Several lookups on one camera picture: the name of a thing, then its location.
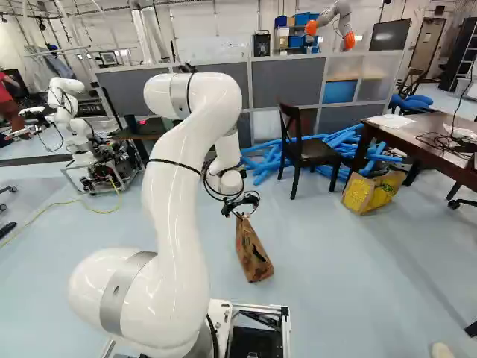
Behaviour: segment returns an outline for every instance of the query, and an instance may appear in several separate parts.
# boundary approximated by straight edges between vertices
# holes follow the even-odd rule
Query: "doorway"
[[[414,47],[409,67],[428,71],[434,58],[446,19],[425,17]]]

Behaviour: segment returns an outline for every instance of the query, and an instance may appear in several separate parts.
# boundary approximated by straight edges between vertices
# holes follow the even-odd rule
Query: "blue bin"
[[[304,26],[310,20],[310,13],[297,13],[294,18],[295,26]]]
[[[303,46],[303,36],[288,36],[288,47],[301,47]]]
[[[286,28],[286,16],[278,16],[275,18],[275,28]]]
[[[357,83],[357,80],[326,82],[323,103],[352,102]]]

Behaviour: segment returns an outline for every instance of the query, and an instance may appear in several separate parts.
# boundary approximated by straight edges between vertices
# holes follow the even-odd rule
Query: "red shirt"
[[[7,77],[7,75],[0,71],[0,81],[2,81],[2,83],[0,84],[0,103],[13,100],[12,96],[10,95],[10,93],[8,93],[7,89],[5,88],[5,85],[3,84],[3,79],[5,77]]]

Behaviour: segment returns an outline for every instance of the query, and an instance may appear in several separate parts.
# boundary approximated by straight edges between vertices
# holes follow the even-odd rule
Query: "monitor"
[[[403,50],[410,27],[411,19],[374,24],[370,51]]]

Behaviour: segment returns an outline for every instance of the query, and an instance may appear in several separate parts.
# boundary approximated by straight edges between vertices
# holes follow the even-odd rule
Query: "chair backrest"
[[[302,152],[300,108],[280,103],[279,110],[280,128],[282,130],[282,150],[286,150],[288,148],[288,151],[291,151],[292,154],[300,157]],[[295,136],[297,138],[297,144],[293,145],[293,149],[291,149],[291,137],[289,135],[289,131],[293,127]]]
[[[398,94],[402,98],[406,98],[408,95],[413,95],[417,91],[420,83],[426,77],[427,71],[423,69],[415,69],[409,67],[408,74],[398,87]]]

